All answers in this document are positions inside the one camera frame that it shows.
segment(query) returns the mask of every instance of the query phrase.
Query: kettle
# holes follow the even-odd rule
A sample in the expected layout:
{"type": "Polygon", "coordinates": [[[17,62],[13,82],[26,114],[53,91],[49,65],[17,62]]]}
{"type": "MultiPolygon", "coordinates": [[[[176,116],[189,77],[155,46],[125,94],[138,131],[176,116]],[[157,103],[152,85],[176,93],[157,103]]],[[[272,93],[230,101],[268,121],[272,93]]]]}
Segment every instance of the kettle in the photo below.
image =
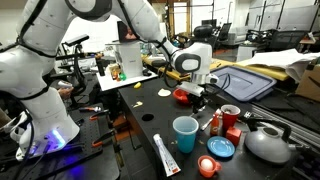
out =
{"type": "Polygon", "coordinates": [[[245,145],[253,154],[272,164],[281,165],[288,162],[292,150],[310,149],[303,145],[288,144],[291,127],[285,123],[263,118],[249,118],[247,125],[250,132],[245,137],[245,145]],[[273,128],[257,127],[257,122],[265,122],[283,128],[282,136],[273,128]]]}

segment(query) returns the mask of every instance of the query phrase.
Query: blue cup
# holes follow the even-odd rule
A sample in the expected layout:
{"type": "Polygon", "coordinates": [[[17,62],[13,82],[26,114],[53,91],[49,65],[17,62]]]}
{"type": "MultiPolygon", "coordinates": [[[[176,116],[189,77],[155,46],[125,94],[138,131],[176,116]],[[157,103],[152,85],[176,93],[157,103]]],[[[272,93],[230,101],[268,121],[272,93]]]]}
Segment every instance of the blue cup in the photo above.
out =
{"type": "Polygon", "coordinates": [[[173,121],[173,129],[176,131],[178,149],[183,153],[190,153],[199,129],[197,120],[190,116],[178,117],[173,121]]]}

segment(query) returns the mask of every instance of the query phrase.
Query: computer monitor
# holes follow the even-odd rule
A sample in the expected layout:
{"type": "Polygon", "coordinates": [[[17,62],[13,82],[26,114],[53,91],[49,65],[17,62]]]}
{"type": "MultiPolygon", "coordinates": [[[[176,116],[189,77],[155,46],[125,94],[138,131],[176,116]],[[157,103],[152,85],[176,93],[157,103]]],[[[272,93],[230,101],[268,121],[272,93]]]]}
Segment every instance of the computer monitor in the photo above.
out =
{"type": "Polygon", "coordinates": [[[118,25],[118,35],[119,35],[120,43],[137,40],[137,37],[133,34],[131,29],[126,24],[124,24],[122,21],[118,21],[117,25],[118,25]]]}
{"type": "Polygon", "coordinates": [[[217,26],[217,20],[216,19],[209,19],[209,20],[202,20],[201,21],[201,25],[212,25],[212,27],[216,27],[217,26]]]}

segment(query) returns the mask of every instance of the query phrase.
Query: red cup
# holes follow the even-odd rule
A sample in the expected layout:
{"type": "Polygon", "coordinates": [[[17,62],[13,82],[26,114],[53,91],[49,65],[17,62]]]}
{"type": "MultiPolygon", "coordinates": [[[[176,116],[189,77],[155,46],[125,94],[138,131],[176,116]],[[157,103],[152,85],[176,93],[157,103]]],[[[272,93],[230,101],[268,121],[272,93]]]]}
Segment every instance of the red cup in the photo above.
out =
{"type": "Polygon", "coordinates": [[[233,127],[240,114],[240,109],[234,105],[223,105],[221,107],[222,113],[222,127],[224,130],[228,130],[229,127],[233,127]]]}
{"type": "Polygon", "coordinates": [[[199,159],[198,159],[198,167],[199,167],[200,174],[203,177],[206,177],[206,178],[211,178],[216,171],[220,171],[221,170],[221,164],[218,163],[217,161],[215,161],[212,157],[206,156],[206,155],[199,157],[199,159]],[[212,162],[212,164],[213,164],[212,170],[206,170],[206,169],[203,169],[201,167],[201,161],[204,160],[204,159],[208,159],[208,160],[210,160],[212,162]]]}

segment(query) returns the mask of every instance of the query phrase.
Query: tray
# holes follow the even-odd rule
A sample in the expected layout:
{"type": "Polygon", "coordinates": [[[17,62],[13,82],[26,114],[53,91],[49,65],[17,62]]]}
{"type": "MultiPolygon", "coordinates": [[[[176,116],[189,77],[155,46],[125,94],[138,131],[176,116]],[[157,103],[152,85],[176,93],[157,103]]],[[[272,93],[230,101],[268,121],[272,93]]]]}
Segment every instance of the tray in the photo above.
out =
{"type": "Polygon", "coordinates": [[[272,92],[272,87],[276,84],[276,80],[271,77],[235,66],[224,66],[212,70],[211,73],[219,77],[219,82],[213,85],[219,88],[229,74],[230,84],[227,80],[224,91],[241,102],[261,99],[272,92]]]}

